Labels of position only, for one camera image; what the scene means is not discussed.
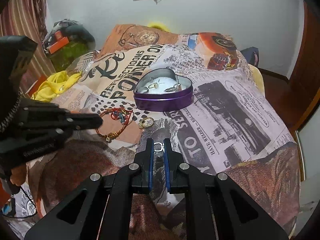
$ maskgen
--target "wooden door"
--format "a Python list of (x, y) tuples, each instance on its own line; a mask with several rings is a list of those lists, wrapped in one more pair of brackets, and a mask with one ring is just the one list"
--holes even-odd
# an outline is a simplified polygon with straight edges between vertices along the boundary
[(306, 3), (301, 48), (289, 85), (304, 109), (307, 109), (320, 87), (320, 19), (308, 9)]

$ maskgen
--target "white wall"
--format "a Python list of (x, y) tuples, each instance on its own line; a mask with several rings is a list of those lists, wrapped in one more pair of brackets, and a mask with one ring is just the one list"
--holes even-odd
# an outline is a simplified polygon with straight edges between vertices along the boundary
[(64, 18), (80, 21), (95, 37), (97, 49), (117, 23), (147, 25), (160, 21), (173, 33), (230, 34), (239, 50), (259, 48), (260, 68), (285, 76), (297, 54), (299, 19), (303, 14), (299, 0), (161, 0), (157, 4), (153, 0), (47, 0), (47, 3), (53, 22)]
[(302, 154), (304, 158), (306, 179), (320, 173), (320, 107), (315, 111), (306, 125), (299, 131)]
[(303, 35), (303, 28), (304, 28), (304, 1), (299, 0), (299, 10), (298, 10), (298, 18), (299, 18), (299, 23), (298, 23), (298, 33), (297, 33), (297, 41), (294, 49), (294, 53), (292, 56), (291, 60), (291, 65), (289, 67), (288, 73), (287, 73), (287, 78), (289, 79), (291, 77), (292, 71), (296, 65), (296, 61), (299, 55), (300, 47), (301, 47), (301, 42), (302, 42), (302, 35)]
[(297, 235), (305, 226), (314, 212), (320, 199), (320, 172), (313, 177), (301, 182), (300, 186), (300, 212), (297, 217), (297, 224), (294, 235)]
[(52, 20), (51, 13), (48, 9), (48, 2), (46, 6), (47, 6), (47, 14), (45, 16), (45, 25), (47, 26), (47, 31), (50, 32), (50, 30), (53, 27), (54, 21)]

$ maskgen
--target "gold charm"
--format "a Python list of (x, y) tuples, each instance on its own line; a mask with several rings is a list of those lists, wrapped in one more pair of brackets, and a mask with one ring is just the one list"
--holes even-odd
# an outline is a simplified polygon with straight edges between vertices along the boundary
[(149, 128), (153, 126), (155, 120), (152, 117), (143, 118), (140, 122), (138, 122), (139, 129)]
[(116, 138), (117, 136), (118, 136), (117, 132), (111, 132), (111, 133), (108, 134), (108, 137), (109, 137), (110, 139), (114, 139), (114, 138)]
[(159, 87), (158, 83), (153, 83), (148, 86), (148, 88), (155, 88), (155, 89), (157, 89), (158, 87)]

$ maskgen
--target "blue gripper pad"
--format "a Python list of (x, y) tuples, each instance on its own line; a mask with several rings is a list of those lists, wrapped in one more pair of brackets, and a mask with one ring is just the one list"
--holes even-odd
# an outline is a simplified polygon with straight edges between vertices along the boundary
[(148, 182), (149, 191), (151, 191), (151, 189), (152, 189), (154, 154), (155, 154), (155, 146), (154, 146), (154, 143), (152, 140), (152, 147), (151, 147), (151, 152), (150, 152), (150, 165), (149, 165), (149, 182)]
[(163, 162), (164, 162), (164, 173), (165, 173), (165, 186), (167, 191), (170, 192), (170, 169), (169, 169), (169, 161), (168, 161), (168, 153), (164, 144), (164, 153), (163, 153)]

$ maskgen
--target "gold ring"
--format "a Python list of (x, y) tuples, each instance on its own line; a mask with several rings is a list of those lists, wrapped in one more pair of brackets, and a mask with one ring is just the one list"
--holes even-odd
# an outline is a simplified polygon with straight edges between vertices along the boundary
[(155, 89), (157, 89), (158, 87), (159, 87), (158, 83), (153, 83), (148, 86), (148, 88), (155, 88)]
[(155, 120), (154, 120), (152, 117), (146, 117), (146, 118), (143, 118), (143, 119), (138, 123), (138, 125), (139, 125), (139, 128), (140, 128), (140, 129), (143, 129), (143, 128), (149, 128), (149, 127), (153, 126), (154, 123), (155, 123)]

